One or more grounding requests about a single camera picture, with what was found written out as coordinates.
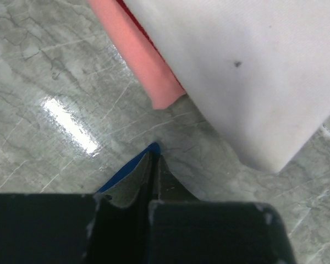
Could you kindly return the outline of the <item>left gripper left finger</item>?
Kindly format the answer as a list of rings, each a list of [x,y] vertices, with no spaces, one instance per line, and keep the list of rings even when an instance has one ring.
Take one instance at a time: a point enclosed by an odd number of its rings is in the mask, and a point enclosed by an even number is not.
[[[0,194],[0,263],[148,263],[151,153],[103,193]]]

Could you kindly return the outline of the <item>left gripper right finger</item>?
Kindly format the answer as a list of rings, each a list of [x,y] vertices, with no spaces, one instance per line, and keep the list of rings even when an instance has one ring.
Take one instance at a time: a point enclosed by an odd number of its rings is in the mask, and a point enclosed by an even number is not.
[[[285,224],[261,202],[197,199],[160,158],[148,207],[149,263],[295,263]]]

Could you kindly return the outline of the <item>blue t-shirt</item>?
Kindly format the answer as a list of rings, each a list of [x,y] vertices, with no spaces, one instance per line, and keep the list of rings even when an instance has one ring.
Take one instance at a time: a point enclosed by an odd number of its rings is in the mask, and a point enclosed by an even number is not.
[[[140,163],[144,155],[147,153],[153,153],[156,155],[156,157],[159,157],[161,154],[161,148],[160,145],[157,142],[153,142],[150,145],[148,145],[147,148],[145,148],[143,151],[141,151],[138,155],[136,155],[133,159],[131,159],[127,164],[125,164],[119,171],[116,172],[116,174],[111,177],[103,186],[101,186],[97,193],[103,193],[107,190],[109,190],[111,187],[116,185],[119,181],[124,179],[128,174],[130,174],[136,166]]]

